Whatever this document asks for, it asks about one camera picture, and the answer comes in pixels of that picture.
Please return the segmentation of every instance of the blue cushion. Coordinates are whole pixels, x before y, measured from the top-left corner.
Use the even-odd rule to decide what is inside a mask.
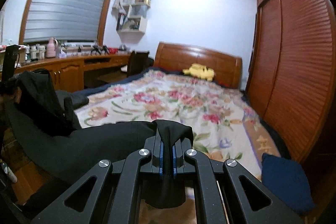
[[[306,215],[316,207],[305,172],[296,161],[264,153],[261,179],[263,185],[297,214]]]

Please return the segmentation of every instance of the chair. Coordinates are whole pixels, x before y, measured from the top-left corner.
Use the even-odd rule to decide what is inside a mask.
[[[133,51],[128,59],[127,66],[122,67],[121,70],[117,72],[102,75],[98,77],[98,80],[106,83],[113,83],[141,73],[146,68],[148,55],[149,52]]]

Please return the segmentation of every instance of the window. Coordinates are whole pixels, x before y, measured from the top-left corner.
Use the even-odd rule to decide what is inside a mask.
[[[28,0],[26,20],[24,14],[21,26],[24,35],[20,35],[20,42],[41,42],[50,37],[97,41],[98,29],[103,28],[102,37],[104,36],[109,2],[110,0],[31,0],[29,3]]]

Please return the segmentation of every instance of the silver screw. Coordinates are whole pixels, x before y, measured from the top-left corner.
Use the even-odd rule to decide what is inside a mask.
[[[141,156],[146,156],[146,155],[149,154],[149,150],[146,149],[146,148],[142,148],[142,149],[139,150],[139,154],[140,154]]]
[[[228,159],[226,161],[226,164],[230,167],[235,167],[237,165],[237,161],[236,160],[233,160],[233,159]]]
[[[110,162],[108,160],[101,160],[99,162],[99,166],[102,167],[102,168],[107,167],[109,165],[110,165]]]
[[[197,151],[195,149],[188,149],[187,154],[189,156],[195,156],[197,154]]]

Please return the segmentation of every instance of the floral bedspread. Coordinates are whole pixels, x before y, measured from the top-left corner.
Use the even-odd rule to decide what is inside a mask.
[[[76,111],[83,128],[118,121],[166,119],[191,126],[193,147],[214,160],[232,158],[260,179],[261,155],[279,155],[256,112],[238,90],[212,82],[151,70],[143,78],[89,96]],[[141,204],[139,223],[196,223],[192,189],[177,208],[155,209]]]

